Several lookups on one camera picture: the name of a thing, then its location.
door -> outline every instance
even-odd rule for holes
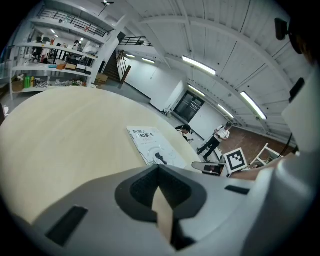
[[[185,121],[190,122],[204,103],[202,99],[187,91],[174,112]]]

man in white shirt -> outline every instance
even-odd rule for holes
[[[230,136],[231,122],[227,122],[225,126],[219,126],[214,130],[213,136],[209,141],[200,149],[197,154],[200,155],[207,147],[211,146],[209,151],[204,155],[203,159],[208,162],[207,157],[219,146],[222,141],[226,141]]]

wooden tabletop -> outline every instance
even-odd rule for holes
[[[0,127],[0,189],[9,209],[32,223],[80,185],[145,166],[127,126],[156,127],[187,168],[200,162],[168,122],[128,98],[85,87],[48,90]]]

staircase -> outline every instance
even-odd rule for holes
[[[108,76],[108,79],[111,79],[111,80],[116,81],[118,83],[121,82],[120,77],[119,77],[119,71],[118,71],[116,51],[114,51],[112,53],[108,63],[105,66],[103,74]]]

cable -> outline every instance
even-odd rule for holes
[[[284,149],[282,150],[282,152],[280,153],[280,155],[277,158],[280,158],[287,151],[287,149],[289,147],[289,144],[290,144],[290,141],[291,141],[291,138],[292,138],[292,133],[291,133],[291,135],[289,137],[289,140],[288,140],[287,144],[285,145]]]

